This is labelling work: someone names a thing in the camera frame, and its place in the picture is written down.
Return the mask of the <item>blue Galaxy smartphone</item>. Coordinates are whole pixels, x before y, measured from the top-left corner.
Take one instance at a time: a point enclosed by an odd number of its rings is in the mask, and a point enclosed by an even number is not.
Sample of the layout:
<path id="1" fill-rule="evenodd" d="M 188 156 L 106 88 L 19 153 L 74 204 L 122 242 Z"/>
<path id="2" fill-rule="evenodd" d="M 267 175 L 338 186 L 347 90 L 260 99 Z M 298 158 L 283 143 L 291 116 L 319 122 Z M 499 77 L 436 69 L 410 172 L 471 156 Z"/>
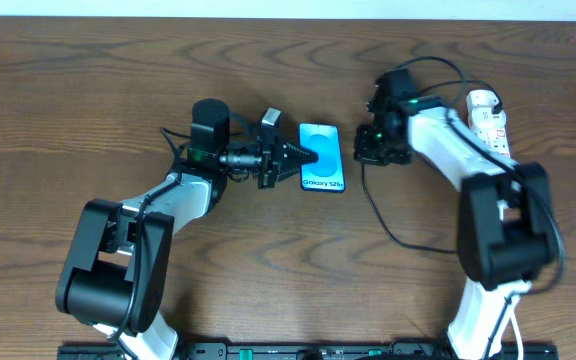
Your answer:
<path id="1" fill-rule="evenodd" d="M 333 125 L 301 123 L 300 145 L 318 156 L 301 167 L 304 191 L 343 193 L 346 189 L 339 130 Z"/>

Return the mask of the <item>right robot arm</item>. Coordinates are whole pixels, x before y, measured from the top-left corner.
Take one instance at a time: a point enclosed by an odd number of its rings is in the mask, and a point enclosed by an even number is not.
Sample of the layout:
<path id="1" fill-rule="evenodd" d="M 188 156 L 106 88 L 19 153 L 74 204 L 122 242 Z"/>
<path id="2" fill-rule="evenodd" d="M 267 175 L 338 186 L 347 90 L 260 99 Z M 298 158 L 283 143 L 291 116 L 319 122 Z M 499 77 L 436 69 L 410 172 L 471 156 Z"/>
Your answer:
<path id="1" fill-rule="evenodd" d="M 447 328 L 452 356 L 500 354 L 520 300 L 552 290 L 565 266 L 545 169 L 493 150 L 438 97 L 374 97 L 367 109 L 374 120 L 357 129 L 359 162 L 419 154 L 459 193 L 455 253 L 467 280 Z"/>

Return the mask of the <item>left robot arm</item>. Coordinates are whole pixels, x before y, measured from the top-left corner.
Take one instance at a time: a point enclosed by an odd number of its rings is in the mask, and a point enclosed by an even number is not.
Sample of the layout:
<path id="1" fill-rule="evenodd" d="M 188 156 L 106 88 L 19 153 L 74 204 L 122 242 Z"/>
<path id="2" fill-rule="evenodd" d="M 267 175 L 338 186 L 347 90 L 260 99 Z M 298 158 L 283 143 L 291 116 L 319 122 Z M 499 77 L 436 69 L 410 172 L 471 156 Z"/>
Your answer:
<path id="1" fill-rule="evenodd" d="M 160 313 L 172 237 L 220 200 L 229 180 L 271 188 L 317 161 L 263 122 L 251 143 L 231 144 L 230 120 L 195 120 L 174 145 L 165 180 L 122 202 L 83 208 L 56 288 L 59 311 L 104 333 L 128 359 L 171 359 L 179 336 Z"/>

